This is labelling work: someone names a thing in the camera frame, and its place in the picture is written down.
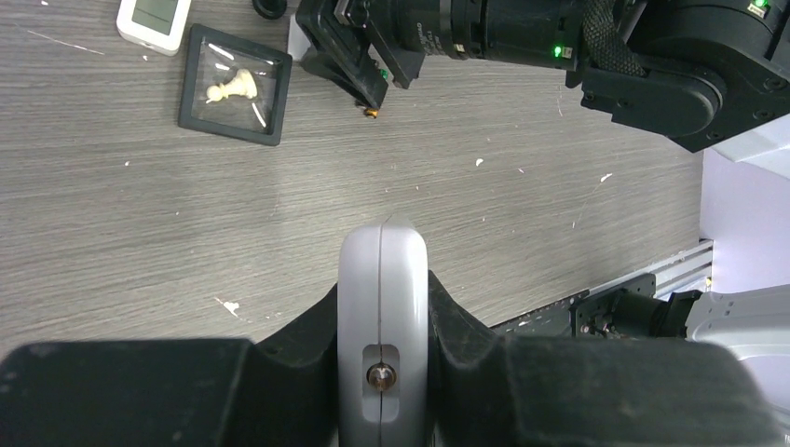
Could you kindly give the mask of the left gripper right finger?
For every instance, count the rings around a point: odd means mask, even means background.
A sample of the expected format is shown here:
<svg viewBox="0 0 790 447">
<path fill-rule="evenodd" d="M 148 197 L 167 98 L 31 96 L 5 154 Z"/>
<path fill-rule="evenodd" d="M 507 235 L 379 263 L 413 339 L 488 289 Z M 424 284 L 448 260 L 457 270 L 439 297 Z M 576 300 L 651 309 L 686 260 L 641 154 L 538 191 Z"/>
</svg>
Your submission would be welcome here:
<svg viewBox="0 0 790 447">
<path fill-rule="evenodd" d="M 781 446 L 748 371 L 679 340 L 497 334 L 429 277 L 429 413 L 446 446 Z"/>
</svg>

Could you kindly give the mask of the white battery cover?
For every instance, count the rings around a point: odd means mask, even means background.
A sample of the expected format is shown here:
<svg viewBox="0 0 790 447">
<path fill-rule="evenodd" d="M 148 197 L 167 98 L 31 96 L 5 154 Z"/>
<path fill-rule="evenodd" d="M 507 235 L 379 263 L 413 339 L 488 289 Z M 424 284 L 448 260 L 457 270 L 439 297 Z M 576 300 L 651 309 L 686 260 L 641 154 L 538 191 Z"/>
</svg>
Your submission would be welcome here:
<svg viewBox="0 0 790 447">
<path fill-rule="evenodd" d="M 301 61 L 310 48 L 311 42 L 300 28 L 289 30 L 287 50 L 294 61 Z"/>
</svg>

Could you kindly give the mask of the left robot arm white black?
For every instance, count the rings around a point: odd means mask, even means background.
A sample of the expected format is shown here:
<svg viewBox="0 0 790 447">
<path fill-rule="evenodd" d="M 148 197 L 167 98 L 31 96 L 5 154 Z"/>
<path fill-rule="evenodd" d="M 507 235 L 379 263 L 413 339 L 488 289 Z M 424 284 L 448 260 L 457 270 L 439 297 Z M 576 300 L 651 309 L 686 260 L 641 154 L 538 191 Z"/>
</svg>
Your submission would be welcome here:
<svg viewBox="0 0 790 447">
<path fill-rule="evenodd" d="M 50 341 L 1 364 L 5 446 L 785 446 L 746 362 L 789 351 L 788 288 L 611 290 L 489 328 L 341 279 L 246 339 Z"/>
</svg>

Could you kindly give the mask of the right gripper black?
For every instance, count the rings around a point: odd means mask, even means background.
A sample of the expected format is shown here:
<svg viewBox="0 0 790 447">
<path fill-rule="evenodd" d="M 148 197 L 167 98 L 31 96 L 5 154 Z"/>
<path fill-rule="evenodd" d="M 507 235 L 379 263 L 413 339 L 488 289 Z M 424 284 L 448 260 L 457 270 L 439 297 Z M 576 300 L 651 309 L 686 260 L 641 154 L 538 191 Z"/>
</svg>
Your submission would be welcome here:
<svg viewBox="0 0 790 447">
<path fill-rule="evenodd" d="M 409 88 L 428 55 L 453 49 L 452 6 L 451 1 L 303 1 L 296 21 L 310 47 L 300 64 L 358 105 L 380 109 L 388 82 L 370 50 L 395 86 Z"/>
</svg>

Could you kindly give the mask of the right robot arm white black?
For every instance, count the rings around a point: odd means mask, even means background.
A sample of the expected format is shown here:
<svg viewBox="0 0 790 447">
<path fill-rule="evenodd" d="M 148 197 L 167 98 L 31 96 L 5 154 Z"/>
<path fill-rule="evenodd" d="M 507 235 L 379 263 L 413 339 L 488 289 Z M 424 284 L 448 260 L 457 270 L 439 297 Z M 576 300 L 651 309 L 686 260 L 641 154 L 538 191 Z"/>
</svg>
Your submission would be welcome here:
<svg viewBox="0 0 790 447">
<path fill-rule="evenodd" d="M 379 109 L 428 56 L 561 70 L 585 108 L 789 173 L 785 1 L 304 1 L 308 72 Z"/>
</svg>

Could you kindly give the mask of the white remote with dark buttons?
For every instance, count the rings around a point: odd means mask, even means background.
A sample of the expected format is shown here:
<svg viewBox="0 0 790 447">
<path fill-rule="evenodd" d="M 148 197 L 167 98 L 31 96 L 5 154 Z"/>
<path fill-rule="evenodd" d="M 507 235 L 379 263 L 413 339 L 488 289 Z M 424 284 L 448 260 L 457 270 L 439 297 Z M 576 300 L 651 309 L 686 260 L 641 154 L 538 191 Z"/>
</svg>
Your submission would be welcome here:
<svg viewBox="0 0 790 447">
<path fill-rule="evenodd" d="M 399 215 L 354 229 L 337 280 L 342 446 L 423 446 L 429 358 L 428 255 Z"/>
</svg>

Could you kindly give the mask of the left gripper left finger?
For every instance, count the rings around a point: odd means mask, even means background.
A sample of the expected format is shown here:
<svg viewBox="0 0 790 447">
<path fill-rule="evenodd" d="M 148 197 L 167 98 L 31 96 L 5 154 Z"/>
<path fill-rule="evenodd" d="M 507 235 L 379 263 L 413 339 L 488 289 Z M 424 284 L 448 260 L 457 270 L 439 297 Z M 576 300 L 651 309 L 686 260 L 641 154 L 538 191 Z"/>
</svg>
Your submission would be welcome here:
<svg viewBox="0 0 790 447">
<path fill-rule="evenodd" d="M 336 294 L 244 338 L 20 346 L 1 363 L 5 446 L 326 446 Z"/>
</svg>

